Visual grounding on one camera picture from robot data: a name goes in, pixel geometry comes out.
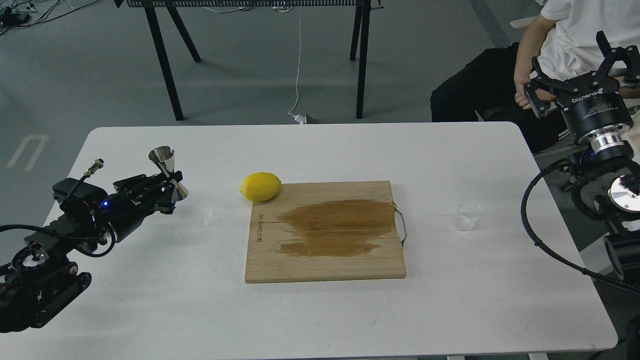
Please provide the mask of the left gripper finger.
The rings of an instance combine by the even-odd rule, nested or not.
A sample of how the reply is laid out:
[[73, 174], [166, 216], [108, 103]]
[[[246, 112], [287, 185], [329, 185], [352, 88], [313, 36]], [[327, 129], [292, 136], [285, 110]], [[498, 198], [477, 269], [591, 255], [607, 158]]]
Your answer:
[[151, 216], [156, 212], [164, 215], [172, 215], [176, 209], [176, 200], [173, 193], [148, 193], [145, 195], [145, 216]]
[[163, 173], [151, 176], [139, 174], [115, 181], [113, 187], [116, 193], [124, 194], [128, 197], [147, 197], [151, 194], [160, 196], [159, 194], [165, 193], [175, 187], [175, 185], [170, 185], [171, 181], [176, 180], [176, 182], [179, 183], [183, 178], [182, 171], [176, 171], [169, 175]]

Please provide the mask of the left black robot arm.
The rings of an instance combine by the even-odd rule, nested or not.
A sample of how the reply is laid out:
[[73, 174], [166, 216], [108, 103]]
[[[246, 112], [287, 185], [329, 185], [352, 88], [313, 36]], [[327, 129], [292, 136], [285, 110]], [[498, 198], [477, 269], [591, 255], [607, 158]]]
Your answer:
[[183, 174], [171, 161], [155, 160], [160, 172], [139, 174], [113, 184], [115, 192], [86, 183], [104, 165], [93, 164], [81, 178], [65, 178], [53, 186], [62, 215], [46, 227], [11, 224], [2, 231], [30, 230], [25, 248], [1, 267], [1, 332], [42, 328], [84, 292], [92, 282], [68, 258], [76, 250], [100, 258], [116, 243], [159, 212], [173, 214], [176, 202], [187, 196]]

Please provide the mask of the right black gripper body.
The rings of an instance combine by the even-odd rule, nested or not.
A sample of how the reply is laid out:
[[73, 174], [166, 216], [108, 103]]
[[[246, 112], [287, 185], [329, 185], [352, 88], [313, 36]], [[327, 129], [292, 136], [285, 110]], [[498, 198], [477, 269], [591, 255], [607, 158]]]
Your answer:
[[622, 135], [633, 127], [633, 119], [620, 95], [620, 82], [604, 76], [580, 75], [564, 81], [556, 105], [569, 134], [579, 146], [594, 153], [622, 147]]

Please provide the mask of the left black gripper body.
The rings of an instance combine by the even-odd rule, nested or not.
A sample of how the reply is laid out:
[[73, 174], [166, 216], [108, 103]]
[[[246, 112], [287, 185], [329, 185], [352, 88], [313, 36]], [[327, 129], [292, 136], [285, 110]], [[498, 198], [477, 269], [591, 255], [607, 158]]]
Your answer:
[[119, 243], [139, 228], [147, 217], [146, 197], [110, 194], [102, 201], [102, 214], [115, 234], [115, 242]]

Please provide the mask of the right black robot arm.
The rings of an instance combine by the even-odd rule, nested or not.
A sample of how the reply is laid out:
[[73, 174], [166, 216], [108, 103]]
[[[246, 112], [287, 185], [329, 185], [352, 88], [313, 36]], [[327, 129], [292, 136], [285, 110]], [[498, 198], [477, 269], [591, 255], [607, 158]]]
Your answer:
[[[552, 79], [543, 73], [537, 57], [531, 60], [536, 75], [523, 90], [532, 111], [538, 119], [551, 112], [551, 101], [541, 100], [537, 90], [554, 95], [556, 109], [574, 145], [583, 147], [583, 151], [553, 162], [531, 180], [521, 201], [520, 215], [526, 233], [547, 255], [594, 280], [637, 296], [639, 231], [629, 230], [624, 223], [639, 219], [639, 164], [633, 160], [631, 144], [623, 138], [634, 122], [620, 89], [639, 86], [639, 50], [635, 45], [612, 47], [603, 30], [597, 32], [596, 42], [603, 55], [599, 68], [571, 79]], [[587, 218], [606, 224], [604, 244], [615, 278], [566, 260], [535, 234], [527, 215], [528, 199], [535, 185], [553, 171], [571, 176], [564, 189], [570, 193], [574, 207]]]

